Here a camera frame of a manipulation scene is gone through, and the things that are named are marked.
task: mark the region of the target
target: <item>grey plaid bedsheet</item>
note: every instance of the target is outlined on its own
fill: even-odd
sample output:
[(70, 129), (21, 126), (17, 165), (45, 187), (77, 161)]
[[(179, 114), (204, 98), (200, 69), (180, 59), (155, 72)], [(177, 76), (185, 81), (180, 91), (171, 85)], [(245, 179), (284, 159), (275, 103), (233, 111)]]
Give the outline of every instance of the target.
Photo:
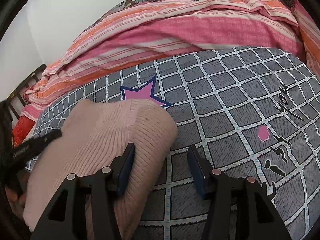
[[(171, 114), (179, 134), (135, 240), (201, 238), (209, 202), (196, 193), (188, 169), (191, 144), (229, 176), (265, 182), (293, 240), (308, 233), (320, 214), (320, 83), (300, 60), (246, 46), (144, 63), (59, 98), (41, 114), (34, 136), (61, 128), (83, 98), (116, 102), (142, 88)], [(235, 223), (233, 213), (230, 239)]]

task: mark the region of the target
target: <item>pink dot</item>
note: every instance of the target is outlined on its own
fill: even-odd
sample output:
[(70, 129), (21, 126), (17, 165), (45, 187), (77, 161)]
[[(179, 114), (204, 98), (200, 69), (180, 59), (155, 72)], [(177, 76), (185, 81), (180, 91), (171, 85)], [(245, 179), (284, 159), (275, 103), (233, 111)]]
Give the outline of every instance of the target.
[(265, 142), (269, 139), (270, 133), (266, 125), (262, 125), (259, 127), (258, 137), (262, 142)]

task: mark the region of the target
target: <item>pink star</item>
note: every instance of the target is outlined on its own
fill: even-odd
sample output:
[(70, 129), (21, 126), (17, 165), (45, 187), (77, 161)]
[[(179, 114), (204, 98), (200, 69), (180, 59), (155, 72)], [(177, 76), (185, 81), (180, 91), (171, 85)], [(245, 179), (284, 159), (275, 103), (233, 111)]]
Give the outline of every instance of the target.
[(143, 85), (139, 89), (134, 89), (134, 88), (127, 88), (124, 86), (121, 86), (121, 92), (123, 99), (149, 99), (154, 101), (156, 104), (162, 107), (166, 106), (172, 106), (171, 103), (168, 103), (164, 100), (162, 100), (159, 97), (156, 97), (153, 95), (154, 93), (154, 88), (156, 85), (156, 76), (154, 76), (150, 81), (148, 81), (145, 85)]

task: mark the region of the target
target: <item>red fabric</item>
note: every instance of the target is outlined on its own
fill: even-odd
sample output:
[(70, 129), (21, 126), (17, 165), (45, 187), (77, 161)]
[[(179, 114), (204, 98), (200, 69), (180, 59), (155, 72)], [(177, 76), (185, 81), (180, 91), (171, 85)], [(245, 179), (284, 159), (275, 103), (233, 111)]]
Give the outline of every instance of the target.
[(16, 126), (13, 128), (13, 138), (14, 138), (14, 146), (17, 147), (20, 145), (23, 140), (26, 138), (28, 133), (31, 131), (33, 126), (35, 125), (35, 121), (29, 119), (26, 116), (21, 116), (16, 124)]

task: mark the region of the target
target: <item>white wall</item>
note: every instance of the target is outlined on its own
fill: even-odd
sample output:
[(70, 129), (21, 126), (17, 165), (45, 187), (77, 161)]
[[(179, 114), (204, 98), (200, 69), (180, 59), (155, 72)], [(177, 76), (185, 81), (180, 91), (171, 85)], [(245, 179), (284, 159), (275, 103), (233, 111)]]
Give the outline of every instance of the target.
[(30, 0), (27, 16), (43, 62), (61, 57), (72, 41), (123, 0)]
[(42, 63), (23, 7), (0, 41), (0, 100), (6, 99)]

